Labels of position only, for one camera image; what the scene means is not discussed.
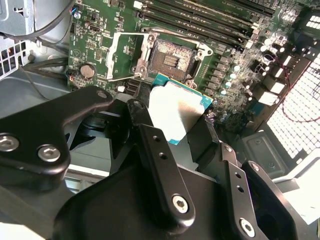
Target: screw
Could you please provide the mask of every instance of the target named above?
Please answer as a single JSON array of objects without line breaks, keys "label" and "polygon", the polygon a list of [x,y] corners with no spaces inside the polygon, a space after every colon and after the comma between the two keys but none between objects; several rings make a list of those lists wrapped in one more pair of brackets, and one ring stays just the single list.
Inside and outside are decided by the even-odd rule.
[{"label": "screw", "polygon": [[39,158],[49,163],[57,161],[60,155],[60,151],[52,145],[42,146],[38,151]]},{"label": "screw", "polygon": [[103,99],[106,99],[108,97],[103,91],[98,91],[98,96]]},{"label": "screw", "polygon": [[251,166],[254,168],[254,170],[256,170],[257,172],[259,171],[259,167],[255,164],[252,163]]},{"label": "screw", "polygon": [[240,218],[240,226],[242,230],[250,237],[253,238],[256,233],[250,222],[245,220],[244,218]]},{"label": "screw", "polygon": [[188,211],[188,203],[182,196],[173,196],[172,202],[179,213],[185,214]]},{"label": "screw", "polygon": [[228,151],[228,152],[232,152],[232,148],[229,145],[224,145],[224,148]]},{"label": "screw", "polygon": [[149,36],[149,41],[153,42],[154,40],[155,40],[155,36],[150,35],[150,36]]},{"label": "screw", "polygon": [[76,11],[76,12],[73,14],[73,17],[74,17],[75,19],[80,19],[80,18],[81,18],[81,13],[78,12],[78,11]]},{"label": "screw", "polygon": [[11,152],[19,147],[19,141],[13,136],[2,135],[0,136],[0,151]]}]

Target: black plastic bracket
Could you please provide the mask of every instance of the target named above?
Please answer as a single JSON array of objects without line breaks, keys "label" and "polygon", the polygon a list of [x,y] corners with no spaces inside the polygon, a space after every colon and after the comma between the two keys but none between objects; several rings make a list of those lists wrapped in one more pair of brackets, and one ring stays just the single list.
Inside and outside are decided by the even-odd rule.
[{"label": "black plastic bracket", "polygon": [[143,102],[131,99],[127,106],[156,220],[171,234],[182,234],[195,221],[196,210],[165,135],[153,127]]},{"label": "black plastic bracket", "polygon": [[[12,136],[18,143],[13,150],[0,151],[0,184],[38,190],[59,185],[70,164],[65,126],[107,110],[112,101],[108,92],[89,86],[1,119],[0,137]],[[59,157],[41,159],[43,146],[57,149]]]}]

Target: mesh panel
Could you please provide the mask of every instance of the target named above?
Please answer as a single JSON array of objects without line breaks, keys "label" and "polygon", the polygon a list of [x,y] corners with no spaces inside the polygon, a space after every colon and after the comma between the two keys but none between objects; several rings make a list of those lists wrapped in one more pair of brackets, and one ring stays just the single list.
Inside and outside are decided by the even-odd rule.
[{"label": "mesh panel", "polygon": [[[284,106],[285,113],[296,121],[309,121],[320,116],[320,54],[286,96]],[[302,149],[310,154],[320,148],[320,120],[292,122],[280,106],[267,124],[291,158]]]},{"label": "mesh panel", "polygon": [[0,49],[0,81],[16,71],[19,65],[23,66],[23,57],[26,56],[26,42],[6,41]]}]

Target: green circuit board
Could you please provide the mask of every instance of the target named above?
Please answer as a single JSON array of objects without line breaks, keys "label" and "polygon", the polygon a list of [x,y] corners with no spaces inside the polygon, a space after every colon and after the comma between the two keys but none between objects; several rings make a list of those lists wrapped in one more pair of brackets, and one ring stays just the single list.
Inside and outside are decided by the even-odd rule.
[{"label": "green circuit board", "polygon": [[[263,62],[264,41],[288,44],[300,11],[312,5],[312,0],[77,0],[69,84],[133,95],[139,81],[151,84],[162,73],[213,98],[217,118],[229,115],[218,123],[235,131],[248,105],[244,83],[254,87],[264,77],[251,67]],[[93,77],[82,73],[84,65]]]}]

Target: ram slot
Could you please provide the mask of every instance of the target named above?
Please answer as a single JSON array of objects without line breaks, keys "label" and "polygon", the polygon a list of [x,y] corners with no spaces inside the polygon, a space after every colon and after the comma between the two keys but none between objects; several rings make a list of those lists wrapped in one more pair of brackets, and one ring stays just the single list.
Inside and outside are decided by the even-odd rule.
[{"label": "ram slot", "polygon": [[225,22],[225,24],[229,24],[229,26],[240,26],[242,28],[245,27],[251,27],[252,22],[248,19],[245,19],[243,17],[230,15],[230,13],[223,12],[223,9],[218,9],[217,7],[211,6],[211,5],[202,5],[197,4],[194,2],[187,2],[185,0],[154,0],[152,1],[153,4],[156,2],[166,4],[168,6],[181,9],[184,11],[187,11],[189,13],[195,14],[197,16],[200,16],[202,18],[206,18],[209,20],[212,19],[218,19],[222,22]]},{"label": "ram slot", "polygon": [[170,8],[168,9],[167,4],[163,4],[160,2],[154,2],[154,4],[147,5],[147,9],[151,10],[162,10],[165,11],[165,14],[174,14],[174,17],[181,18],[186,21],[190,21],[192,23],[198,24],[202,27],[211,29],[212,31],[219,32],[221,34],[225,34],[230,36],[231,38],[238,39],[239,36],[245,35],[248,31],[241,27],[229,26],[228,24],[224,24],[220,20],[217,19],[206,19],[204,17],[193,14],[192,12],[184,11],[179,8]]},{"label": "ram slot", "polygon": [[181,32],[181,33],[183,33],[185,35],[188,35],[188,34],[191,33],[191,34],[194,35],[195,39],[198,39],[198,40],[201,40],[201,41],[205,41],[207,44],[212,44],[212,45],[215,45],[215,46],[219,46],[219,44],[222,44],[222,45],[234,48],[234,49],[236,49],[238,51],[243,51],[243,47],[240,46],[237,43],[232,43],[230,41],[221,39],[221,38],[219,38],[217,36],[214,36],[214,35],[208,36],[208,35],[204,34],[202,31],[199,31],[197,29],[193,29],[191,27],[185,26],[183,24],[177,23],[177,22],[169,20],[167,18],[163,18],[163,17],[160,17],[158,15],[154,15],[154,14],[152,14],[150,12],[143,13],[143,14],[144,14],[144,19],[145,20],[151,20],[153,22],[160,22],[160,23],[163,23],[163,24],[165,24],[167,26],[176,27],[177,28],[176,31]]},{"label": "ram slot", "polygon": [[275,14],[275,10],[267,8],[265,6],[262,6],[260,4],[257,4],[253,1],[248,0],[227,0],[228,2],[236,3],[237,5],[247,9],[254,11],[257,14],[264,15],[266,17],[271,18]]}]

